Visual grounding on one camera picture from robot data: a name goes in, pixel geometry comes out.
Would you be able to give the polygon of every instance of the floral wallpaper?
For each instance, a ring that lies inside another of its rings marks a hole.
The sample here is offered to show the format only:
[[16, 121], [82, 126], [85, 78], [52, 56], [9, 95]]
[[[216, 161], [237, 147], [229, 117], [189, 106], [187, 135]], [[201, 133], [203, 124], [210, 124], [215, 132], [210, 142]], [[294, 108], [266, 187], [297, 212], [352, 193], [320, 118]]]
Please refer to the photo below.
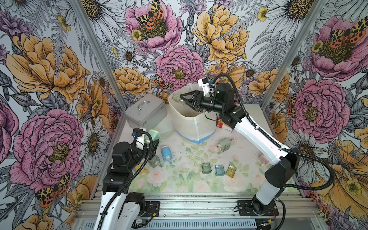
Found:
[[78, 39], [79, 24], [67, 22], [75, 20], [67, 7], [0, 1], [3, 229], [72, 229], [121, 116], [91, 46]]
[[[330, 187], [303, 195], [334, 230], [368, 229], [367, 7], [364, 0], [328, 1], [265, 108], [280, 142], [333, 168]], [[250, 91], [262, 92], [265, 79], [256, 76]], [[301, 159], [301, 185], [319, 186], [329, 176], [321, 164]]]

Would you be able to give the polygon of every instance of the metal bracket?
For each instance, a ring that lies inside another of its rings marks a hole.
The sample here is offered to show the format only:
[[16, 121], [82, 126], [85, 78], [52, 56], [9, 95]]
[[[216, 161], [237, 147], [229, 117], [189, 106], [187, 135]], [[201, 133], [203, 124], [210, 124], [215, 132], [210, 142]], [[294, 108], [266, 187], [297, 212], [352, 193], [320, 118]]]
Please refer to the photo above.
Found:
[[[248, 201], [237, 201], [237, 204], [239, 207], [239, 215], [240, 216], [258, 216], [256, 213], [254, 213], [253, 210], [253, 205], [252, 205], [252, 200], [248, 200]], [[273, 216], [273, 214], [275, 214], [275, 216], [279, 215], [279, 211], [277, 210], [276, 207], [276, 203], [275, 201], [272, 201], [268, 207], [270, 209], [267, 210], [267, 213], [265, 213], [265, 216]]]

